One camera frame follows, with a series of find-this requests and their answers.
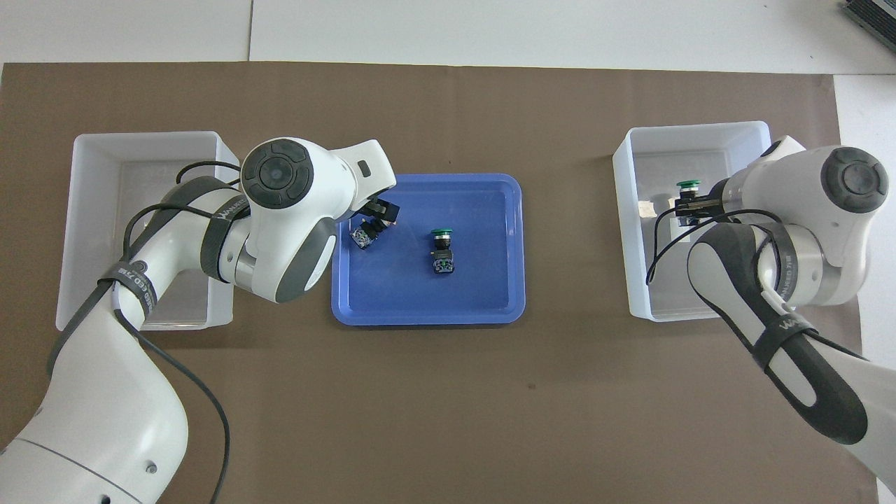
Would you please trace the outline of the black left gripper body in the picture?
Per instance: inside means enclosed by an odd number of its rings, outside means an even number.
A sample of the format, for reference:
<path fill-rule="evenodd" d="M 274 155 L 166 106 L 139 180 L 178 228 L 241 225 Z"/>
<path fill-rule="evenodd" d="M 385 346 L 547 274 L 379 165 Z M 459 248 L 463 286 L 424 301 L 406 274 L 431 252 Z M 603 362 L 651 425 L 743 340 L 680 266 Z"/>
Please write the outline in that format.
<path fill-rule="evenodd" d="M 371 197 L 362 201 L 356 213 L 364 216 L 370 224 L 390 226 L 397 223 L 400 207 L 382 198 Z"/>

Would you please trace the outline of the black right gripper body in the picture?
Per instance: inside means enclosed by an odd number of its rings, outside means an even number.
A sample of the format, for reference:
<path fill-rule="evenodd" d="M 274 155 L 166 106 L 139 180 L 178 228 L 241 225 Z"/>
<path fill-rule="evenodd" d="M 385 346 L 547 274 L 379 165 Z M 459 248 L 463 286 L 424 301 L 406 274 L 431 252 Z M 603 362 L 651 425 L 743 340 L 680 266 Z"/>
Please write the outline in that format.
<path fill-rule="evenodd" d="M 727 182 L 729 182 L 729 178 L 717 182 L 717 184 L 708 191 L 708 194 L 705 195 L 705 198 L 710 204 L 704 208 L 703 216 L 700 217 L 700 223 L 704 223 L 704 221 L 713 218 L 719 218 L 717 221 L 720 221 L 721 223 L 733 223 L 735 221 L 732 220 L 732 217 L 722 216 L 723 213 L 725 213 L 723 197 L 725 195 L 725 186 Z"/>

